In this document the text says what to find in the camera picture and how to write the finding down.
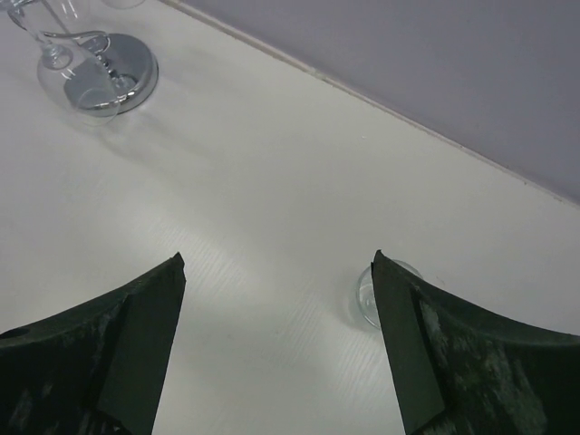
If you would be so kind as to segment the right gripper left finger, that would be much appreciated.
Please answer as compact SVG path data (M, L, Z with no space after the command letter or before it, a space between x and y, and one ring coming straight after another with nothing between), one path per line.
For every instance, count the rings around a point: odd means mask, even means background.
M176 254L115 290L2 333L2 433L152 433L184 266Z

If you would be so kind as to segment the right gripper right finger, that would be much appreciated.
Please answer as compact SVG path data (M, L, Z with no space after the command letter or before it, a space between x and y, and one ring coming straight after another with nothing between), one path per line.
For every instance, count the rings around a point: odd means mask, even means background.
M576 434L579 339L429 284L382 253L372 284L408 434Z

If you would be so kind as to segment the short textured wine glass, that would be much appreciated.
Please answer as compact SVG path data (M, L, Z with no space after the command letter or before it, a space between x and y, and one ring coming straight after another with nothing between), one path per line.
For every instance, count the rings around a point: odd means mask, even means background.
M374 295L372 266L368 266L359 278L358 288L356 290L356 302L362 317L367 323L381 330L381 317ZM394 331L396 325L400 330L411 331L413 328L417 328L411 299L407 300L407 304L403 307L403 311L399 314L399 317L389 321L389 330Z

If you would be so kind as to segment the tall stemmed wine glass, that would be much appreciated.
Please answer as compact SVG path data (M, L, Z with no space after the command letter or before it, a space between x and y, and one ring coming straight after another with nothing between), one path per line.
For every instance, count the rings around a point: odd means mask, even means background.
M3 1L1 9L37 42L38 81L49 99L82 124L97 127L112 121L120 103L102 61L69 34L48 36L29 15L31 1Z

